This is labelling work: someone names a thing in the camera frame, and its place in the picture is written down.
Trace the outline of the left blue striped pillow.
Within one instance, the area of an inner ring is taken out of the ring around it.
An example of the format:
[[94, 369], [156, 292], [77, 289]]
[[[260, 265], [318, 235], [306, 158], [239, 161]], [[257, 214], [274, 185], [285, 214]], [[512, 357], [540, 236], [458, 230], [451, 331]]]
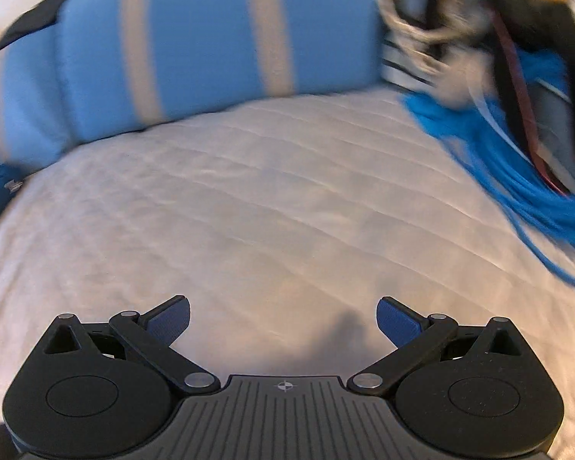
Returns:
[[0, 165], [30, 174], [73, 147], [55, 57], [48, 45], [0, 51]]

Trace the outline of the blue striped pillow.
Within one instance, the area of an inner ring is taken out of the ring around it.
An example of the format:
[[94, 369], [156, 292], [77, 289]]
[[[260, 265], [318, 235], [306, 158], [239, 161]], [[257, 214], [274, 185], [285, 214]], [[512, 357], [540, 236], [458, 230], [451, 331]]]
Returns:
[[0, 165], [30, 174], [73, 147], [55, 57], [48, 45], [0, 51]]
[[59, 65], [76, 139], [373, 84], [375, 0], [68, 0]]

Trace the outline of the right blue striped pillow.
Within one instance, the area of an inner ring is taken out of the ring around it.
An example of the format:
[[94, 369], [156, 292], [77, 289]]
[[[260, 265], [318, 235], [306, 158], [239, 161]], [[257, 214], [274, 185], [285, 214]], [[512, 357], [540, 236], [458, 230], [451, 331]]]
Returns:
[[375, 0], [68, 0], [59, 65], [76, 139], [373, 84]]

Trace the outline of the striped cloth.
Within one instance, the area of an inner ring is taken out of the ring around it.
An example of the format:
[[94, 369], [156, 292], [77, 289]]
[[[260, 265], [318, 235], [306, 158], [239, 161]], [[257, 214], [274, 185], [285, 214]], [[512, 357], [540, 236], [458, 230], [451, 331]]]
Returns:
[[400, 92], [433, 92], [432, 77], [420, 71], [387, 32], [382, 43], [381, 78]]

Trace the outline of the black backpack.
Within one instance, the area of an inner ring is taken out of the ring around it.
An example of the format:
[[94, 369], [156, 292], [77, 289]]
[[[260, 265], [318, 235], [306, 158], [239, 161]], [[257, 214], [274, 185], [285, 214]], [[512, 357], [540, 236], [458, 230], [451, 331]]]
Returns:
[[575, 17], [567, 0], [428, 0], [425, 22], [466, 32], [433, 83], [441, 105], [481, 106], [495, 95], [509, 140], [546, 184], [575, 193]]

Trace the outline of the white quilted bed cover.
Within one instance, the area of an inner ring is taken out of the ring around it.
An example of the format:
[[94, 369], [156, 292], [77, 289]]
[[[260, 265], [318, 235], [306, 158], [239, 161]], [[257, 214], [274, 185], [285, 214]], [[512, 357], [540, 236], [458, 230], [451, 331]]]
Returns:
[[575, 459], [575, 288], [387, 88], [253, 102], [77, 148], [0, 218], [0, 420], [58, 314], [105, 322], [181, 294], [175, 349], [231, 374], [349, 377], [390, 351], [393, 296], [510, 318], [562, 394]]

